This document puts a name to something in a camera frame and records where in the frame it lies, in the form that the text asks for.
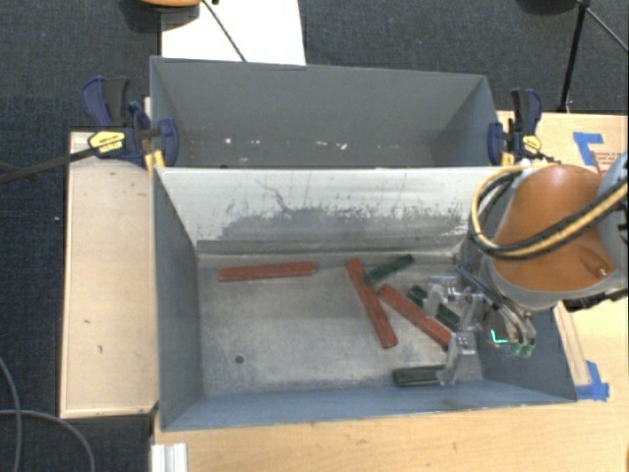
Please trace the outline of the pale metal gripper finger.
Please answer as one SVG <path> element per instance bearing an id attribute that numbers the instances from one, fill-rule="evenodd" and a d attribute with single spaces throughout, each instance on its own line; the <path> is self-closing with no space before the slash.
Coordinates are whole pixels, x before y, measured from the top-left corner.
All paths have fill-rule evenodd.
<path id="1" fill-rule="evenodd" d="M 451 336 L 445 366 L 436 376 L 441 385 L 476 378 L 476 339 L 472 333 L 454 333 Z"/>
<path id="2" fill-rule="evenodd" d="M 448 308 L 456 316 L 463 315 L 463 305 L 459 296 L 461 285 L 457 276 L 430 276 L 426 291 L 424 312 L 428 316 L 436 316 L 440 306 Z"/>

